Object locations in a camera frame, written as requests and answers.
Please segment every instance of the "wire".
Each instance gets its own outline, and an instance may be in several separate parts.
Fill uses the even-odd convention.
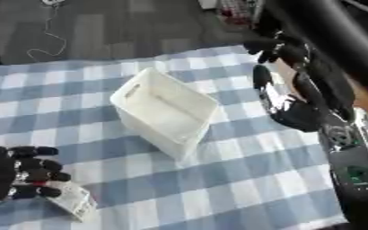
[[[368,13],[368,6],[365,5],[365,4],[360,4],[360,3],[357,3],[356,1],[354,0],[342,0],[348,4],[351,4],[352,6],[354,6],[355,8],[361,10],[361,11],[364,11],[366,13]]]
[[[52,38],[55,38],[57,40],[61,40],[63,42],[63,46],[61,47],[61,49],[55,53],[55,54],[52,54],[50,53],[49,51],[46,51],[46,50],[42,50],[42,49],[29,49],[26,54],[31,58],[33,59],[33,61],[35,62],[39,62],[33,55],[31,52],[35,51],[35,52],[40,52],[40,53],[44,53],[46,55],[49,55],[51,57],[57,57],[57,56],[60,56],[62,53],[64,53],[64,51],[66,50],[66,46],[68,44],[68,41],[66,39],[63,39],[59,36],[57,36],[56,34],[54,33],[50,33],[49,30],[50,30],[50,24],[51,24],[51,21],[53,21],[55,18],[58,17],[58,9],[59,9],[59,4],[55,4],[54,6],[52,6],[52,9],[53,9],[53,15],[51,15],[49,18],[47,18],[46,20],[46,23],[45,23],[45,30],[44,30],[44,34],[45,35],[48,35]]]

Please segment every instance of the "table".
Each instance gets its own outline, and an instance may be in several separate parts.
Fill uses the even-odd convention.
[[[0,146],[57,146],[100,208],[73,222],[44,199],[0,206],[0,229],[315,229],[346,222],[315,133],[271,120],[240,46],[114,62],[0,66]],[[109,97],[154,66],[221,107],[183,165],[126,130]],[[276,87],[286,87],[274,74]]]

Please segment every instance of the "white plastic basket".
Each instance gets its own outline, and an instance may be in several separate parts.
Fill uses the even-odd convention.
[[[195,151],[218,106],[153,68],[131,78],[110,101],[127,128],[179,162]]]

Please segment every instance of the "basket handle hole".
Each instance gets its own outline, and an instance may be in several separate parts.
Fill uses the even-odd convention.
[[[130,98],[134,93],[136,93],[136,91],[139,89],[139,87],[141,87],[141,84],[136,84],[134,85],[134,87],[132,87],[132,89],[130,89],[128,91],[128,93],[126,93],[126,98]]]

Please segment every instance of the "gray carpet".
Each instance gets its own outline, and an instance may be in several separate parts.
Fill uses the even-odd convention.
[[[62,42],[43,35],[52,13],[40,0],[0,0],[0,55],[6,64],[33,62],[29,49],[59,51]],[[241,43],[241,33],[226,29],[197,0],[66,0],[50,30],[68,40],[66,51],[34,55],[43,62],[148,58]]]

